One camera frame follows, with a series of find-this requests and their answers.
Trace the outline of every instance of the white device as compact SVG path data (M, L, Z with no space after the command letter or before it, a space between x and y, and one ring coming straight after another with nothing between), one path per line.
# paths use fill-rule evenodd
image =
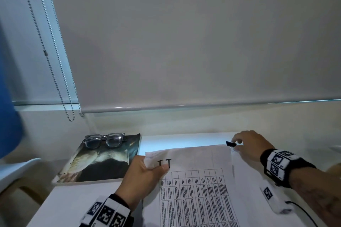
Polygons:
M278 187L271 185L267 180L263 180L259 188L272 211L276 214L290 214L293 211L293 207L285 203L289 198Z

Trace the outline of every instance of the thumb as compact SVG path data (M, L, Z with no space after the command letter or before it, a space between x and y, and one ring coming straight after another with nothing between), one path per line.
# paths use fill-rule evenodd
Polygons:
M244 145L236 145L234 147L234 149L235 149L235 151L242 153L244 151L245 147L244 147Z
M152 169L154 177L159 180L169 170L168 164L163 164Z

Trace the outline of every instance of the magazine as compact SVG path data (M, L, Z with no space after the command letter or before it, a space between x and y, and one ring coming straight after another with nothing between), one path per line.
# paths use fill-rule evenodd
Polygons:
M121 146L117 148L102 144L96 149L88 149L82 142L52 183L79 184L123 178L137 154L140 139L140 134L124 136Z

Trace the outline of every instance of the eyeglasses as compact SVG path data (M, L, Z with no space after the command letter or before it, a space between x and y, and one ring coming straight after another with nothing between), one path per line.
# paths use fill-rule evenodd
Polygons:
M125 133L111 133L108 135L88 135L84 137L83 143L85 143L85 147L88 149L96 149L100 147L102 141L105 141L106 145L109 148L119 147L123 140Z

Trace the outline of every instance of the blue curtain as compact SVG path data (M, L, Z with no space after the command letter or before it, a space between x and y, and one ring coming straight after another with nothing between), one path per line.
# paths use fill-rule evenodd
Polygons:
M3 65L0 65L0 158L18 146L22 136L23 126L5 85Z

